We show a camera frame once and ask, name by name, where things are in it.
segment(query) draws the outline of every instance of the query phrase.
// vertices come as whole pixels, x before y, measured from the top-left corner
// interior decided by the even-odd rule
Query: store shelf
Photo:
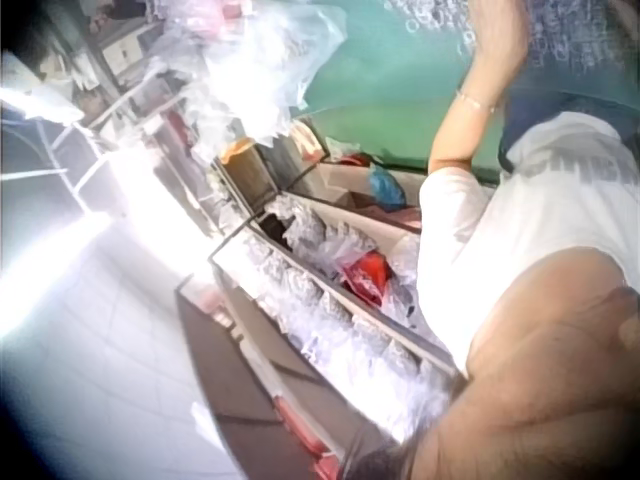
[[[293,253],[270,239],[259,229],[251,226],[248,228],[252,230],[256,236],[261,238],[271,248],[271,250],[279,253],[287,263],[289,263],[289,265],[306,272],[323,291],[333,296],[333,298],[340,302],[342,306],[344,306],[353,315],[358,315],[364,320],[370,322],[386,335],[401,343],[407,350],[414,353],[419,358],[429,361],[447,375],[455,375],[456,368],[453,360],[449,353],[444,351],[442,348],[431,344],[420,335],[371,308],[340,285],[329,281],[326,277],[317,273],[311,265],[297,258]]]
[[[285,195],[311,208],[327,225],[335,227],[338,223],[345,222],[364,232],[375,240],[380,252],[384,255],[389,255],[398,242],[407,235],[420,234],[418,230],[407,225],[361,215],[323,200],[317,200],[295,193],[286,193]]]
[[[325,185],[329,188],[341,188],[352,193],[371,195],[369,177],[371,171],[366,167],[340,165],[338,163],[321,163],[317,167]],[[404,190],[407,205],[420,205],[420,187],[427,179],[426,173],[407,172],[403,170],[387,169]]]

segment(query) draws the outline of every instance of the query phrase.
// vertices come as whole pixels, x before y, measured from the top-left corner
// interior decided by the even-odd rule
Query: bright light
[[[154,175],[154,163],[160,159],[144,146],[109,155],[138,240],[172,273],[184,277],[193,272],[213,246]]]
[[[38,240],[0,277],[0,338],[29,315],[74,258],[111,223],[92,213]]]

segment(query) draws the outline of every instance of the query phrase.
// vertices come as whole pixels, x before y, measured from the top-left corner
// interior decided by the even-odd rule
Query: person
[[[469,0],[477,48],[420,192],[420,305],[468,385],[357,479],[640,478],[637,117],[513,98],[493,196],[471,170],[529,45],[524,0]]]

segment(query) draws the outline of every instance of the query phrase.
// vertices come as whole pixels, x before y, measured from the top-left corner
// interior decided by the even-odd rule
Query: tiled floor
[[[196,431],[177,318],[99,249],[0,344],[2,393],[63,478],[241,479]]]

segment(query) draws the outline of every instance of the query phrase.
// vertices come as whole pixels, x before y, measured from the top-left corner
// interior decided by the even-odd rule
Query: red bag
[[[369,252],[349,267],[342,269],[348,290],[372,307],[382,306],[382,297],[391,279],[391,267],[379,252]]]

